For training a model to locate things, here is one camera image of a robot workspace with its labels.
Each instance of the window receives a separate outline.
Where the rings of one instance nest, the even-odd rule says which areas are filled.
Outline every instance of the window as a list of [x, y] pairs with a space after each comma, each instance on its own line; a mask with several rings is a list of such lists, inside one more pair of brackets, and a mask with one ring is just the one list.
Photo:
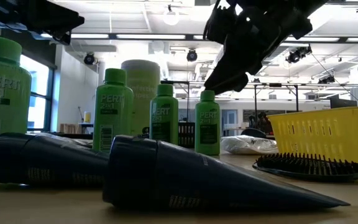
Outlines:
[[31, 74], [28, 131], [49, 131], [52, 107], [53, 69], [22, 55], [21, 67]]

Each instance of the white plastic bag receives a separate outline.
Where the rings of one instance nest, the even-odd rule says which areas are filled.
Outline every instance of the white plastic bag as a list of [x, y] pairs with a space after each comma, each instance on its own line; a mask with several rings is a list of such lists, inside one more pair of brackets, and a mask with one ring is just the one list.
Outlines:
[[221, 149], [231, 154], [243, 155], [278, 153], [276, 141], [246, 135], [222, 137]]

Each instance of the yellow basket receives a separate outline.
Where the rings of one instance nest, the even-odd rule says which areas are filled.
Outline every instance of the yellow basket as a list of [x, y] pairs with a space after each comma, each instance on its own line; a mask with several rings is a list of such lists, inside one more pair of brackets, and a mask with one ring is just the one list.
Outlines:
[[358, 162], [358, 107], [271, 115], [280, 152]]

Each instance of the green bottle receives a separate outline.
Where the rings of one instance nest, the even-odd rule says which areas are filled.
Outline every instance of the green bottle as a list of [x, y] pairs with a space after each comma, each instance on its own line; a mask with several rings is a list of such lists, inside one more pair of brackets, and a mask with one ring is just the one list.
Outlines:
[[134, 93], [126, 86], [127, 75], [121, 69], [106, 69], [104, 85], [96, 89], [93, 150], [109, 152], [118, 134], [131, 134]]
[[159, 84], [157, 96], [150, 102], [150, 139], [178, 144], [178, 100], [173, 86]]
[[220, 153], [221, 110], [214, 100], [214, 91], [205, 90], [196, 105], [195, 151], [209, 156]]
[[0, 37], [0, 134], [26, 133], [31, 74], [20, 67], [20, 44]]

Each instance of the barcode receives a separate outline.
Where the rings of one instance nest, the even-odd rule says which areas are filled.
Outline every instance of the barcode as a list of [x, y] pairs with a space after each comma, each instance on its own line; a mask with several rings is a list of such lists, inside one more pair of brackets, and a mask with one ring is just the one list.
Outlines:
[[112, 143], [112, 126], [101, 126], [100, 150], [110, 150]]

